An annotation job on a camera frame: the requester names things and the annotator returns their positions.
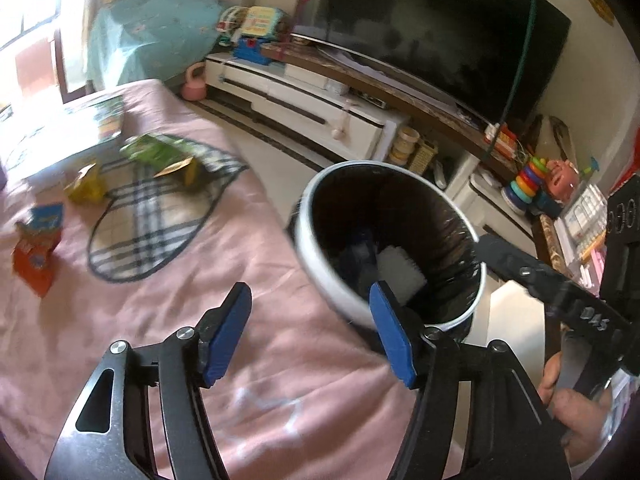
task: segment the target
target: hand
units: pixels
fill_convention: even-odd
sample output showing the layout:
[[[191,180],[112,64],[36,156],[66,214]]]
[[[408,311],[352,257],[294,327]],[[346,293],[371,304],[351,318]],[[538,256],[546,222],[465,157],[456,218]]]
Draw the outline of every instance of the hand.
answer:
[[[602,427],[611,409],[612,395],[609,387],[596,402],[574,390],[564,388],[555,391],[560,375],[561,354],[562,352],[558,352],[546,362],[538,395],[545,406],[551,403],[555,418],[572,430],[569,439],[563,441],[562,446],[567,462],[573,466],[588,460],[600,449]]]

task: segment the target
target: blue gripper pad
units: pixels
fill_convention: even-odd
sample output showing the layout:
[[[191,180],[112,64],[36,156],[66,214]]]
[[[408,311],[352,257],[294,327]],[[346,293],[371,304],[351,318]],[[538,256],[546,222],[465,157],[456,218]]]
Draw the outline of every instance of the blue gripper pad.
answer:
[[[209,361],[202,373],[202,378],[208,387],[213,386],[216,380],[225,376],[249,314],[251,314],[251,289],[245,285],[226,314],[215,337],[209,341]]]
[[[416,371],[411,342],[392,307],[400,308],[396,297],[384,282],[376,282],[369,290],[369,308],[378,335],[385,348],[391,369],[407,388],[414,385]]]

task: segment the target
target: pink toy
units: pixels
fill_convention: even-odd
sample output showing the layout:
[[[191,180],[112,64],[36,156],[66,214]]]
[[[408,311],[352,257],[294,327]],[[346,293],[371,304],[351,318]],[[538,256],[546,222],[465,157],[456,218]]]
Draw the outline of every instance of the pink toy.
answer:
[[[549,173],[546,176],[546,187],[555,200],[568,202],[574,189],[578,186],[578,173],[565,160],[550,160],[546,164]]]
[[[191,65],[185,74],[187,82],[182,86],[182,97],[187,101],[200,101],[207,96],[207,84],[204,81],[204,72],[201,76],[194,77],[193,72],[197,68],[204,68],[205,63]]]

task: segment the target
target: trash can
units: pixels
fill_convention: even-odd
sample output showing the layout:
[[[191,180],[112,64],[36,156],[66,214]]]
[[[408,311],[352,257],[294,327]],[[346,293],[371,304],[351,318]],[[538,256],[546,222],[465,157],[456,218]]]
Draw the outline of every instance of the trash can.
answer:
[[[312,281],[348,321],[376,329],[369,286],[384,279],[425,325],[468,333],[486,280],[478,236],[420,176],[370,160],[335,164],[308,184],[289,232]]]

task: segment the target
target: teal blanket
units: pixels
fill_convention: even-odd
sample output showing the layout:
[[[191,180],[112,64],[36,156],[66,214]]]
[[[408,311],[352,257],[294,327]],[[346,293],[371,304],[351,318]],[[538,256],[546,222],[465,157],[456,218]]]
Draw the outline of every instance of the teal blanket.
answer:
[[[216,43],[217,0],[118,0],[100,9],[88,45],[87,79],[97,90],[169,78]]]

